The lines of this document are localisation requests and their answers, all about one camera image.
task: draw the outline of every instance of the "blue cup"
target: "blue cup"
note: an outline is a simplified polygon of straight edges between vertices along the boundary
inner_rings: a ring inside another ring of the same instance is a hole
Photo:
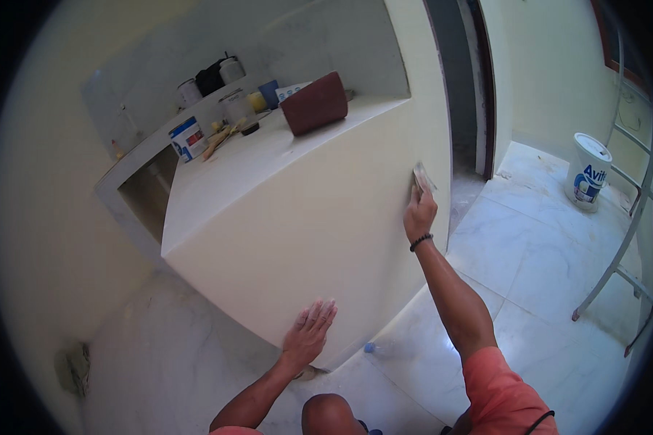
[[[279,88],[278,80],[271,80],[268,83],[264,83],[259,86],[259,92],[264,96],[266,104],[268,104],[269,109],[278,109],[279,106],[279,97],[276,95],[276,89]]]

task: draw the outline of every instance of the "right hand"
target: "right hand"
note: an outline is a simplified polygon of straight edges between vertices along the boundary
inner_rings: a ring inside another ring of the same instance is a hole
[[[433,200],[433,194],[427,184],[422,183],[423,195],[418,193],[416,185],[411,187],[411,200],[404,212],[404,230],[409,243],[414,243],[419,237],[430,232],[438,204]]]

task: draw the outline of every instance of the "metal ladder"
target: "metal ladder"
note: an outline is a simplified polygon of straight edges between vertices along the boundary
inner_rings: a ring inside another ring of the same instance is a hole
[[[644,214],[644,208],[645,204],[648,201],[648,198],[653,199],[653,192],[651,190],[651,186],[653,186],[653,105],[648,98],[643,92],[637,89],[637,87],[633,86],[630,82],[626,82],[624,80],[624,46],[622,42],[622,36],[619,31],[617,31],[617,35],[619,38],[619,86],[617,89],[617,106],[614,110],[614,117],[612,118],[612,125],[609,128],[609,134],[607,135],[607,142],[605,142],[605,146],[609,143],[609,140],[612,136],[612,132],[614,130],[617,130],[624,136],[626,136],[628,139],[630,139],[632,142],[637,144],[643,151],[645,151],[648,155],[648,167],[645,170],[645,175],[644,175],[644,181],[639,184],[636,182],[634,178],[632,178],[630,175],[628,175],[626,172],[623,170],[619,169],[617,166],[612,164],[612,170],[617,173],[618,175],[621,175],[624,177],[632,186],[636,187],[636,198],[634,199],[634,204],[631,206],[631,210],[629,211],[629,215],[632,217],[632,222],[631,225],[629,225],[629,229],[627,230],[627,234],[624,237],[624,241],[622,241],[621,246],[617,250],[617,254],[614,256],[614,259],[612,262],[609,264],[607,267],[607,270],[604,271],[602,274],[602,277],[600,280],[597,282],[596,286],[592,289],[588,297],[585,298],[583,303],[575,309],[573,312],[573,315],[571,316],[571,320],[574,322],[578,320],[578,318],[585,312],[585,310],[588,308],[588,306],[591,304],[593,300],[598,296],[598,294],[602,291],[602,288],[607,284],[608,280],[612,276],[612,274],[617,273],[619,274],[622,278],[624,278],[629,284],[631,284],[634,287],[634,296],[639,298],[641,295],[643,295],[646,300],[651,304],[653,307],[653,297],[648,293],[648,289],[645,288],[644,284],[640,282],[633,274],[631,274],[627,269],[621,265],[622,258],[624,257],[624,254],[627,251],[627,248],[629,248],[629,244],[631,243],[632,239],[634,238],[634,235],[636,234],[636,229],[638,228],[638,223],[641,221],[641,216]],[[627,129],[622,127],[621,125],[617,124],[617,115],[619,112],[619,103],[621,101],[621,92],[622,92],[622,87],[627,87],[629,88],[630,91],[633,91],[634,94],[638,95],[640,98],[642,98],[646,104],[651,108],[651,135],[650,135],[650,147],[646,146],[640,139],[635,137],[631,132],[629,132]],[[629,354],[631,351],[631,348],[636,341],[636,339],[641,335],[641,332],[645,328],[645,325],[648,324],[648,320],[653,317],[653,309],[651,310],[651,315],[648,316],[648,319],[646,320],[646,323],[644,326],[641,327],[641,329],[638,331],[636,334],[636,338],[629,344],[624,352],[624,357]]]

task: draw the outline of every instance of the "dark doorway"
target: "dark doorway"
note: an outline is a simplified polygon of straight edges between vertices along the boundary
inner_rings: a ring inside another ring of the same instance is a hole
[[[452,130],[452,233],[492,177],[493,69],[477,0],[427,0],[426,4],[442,62]]]

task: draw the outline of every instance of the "black bag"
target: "black bag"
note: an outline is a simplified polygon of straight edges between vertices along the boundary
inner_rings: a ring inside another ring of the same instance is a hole
[[[196,85],[202,96],[206,97],[225,86],[223,78],[220,77],[220,62],[225,59],[227,58],[218,59],[216,63],[196,74]]]

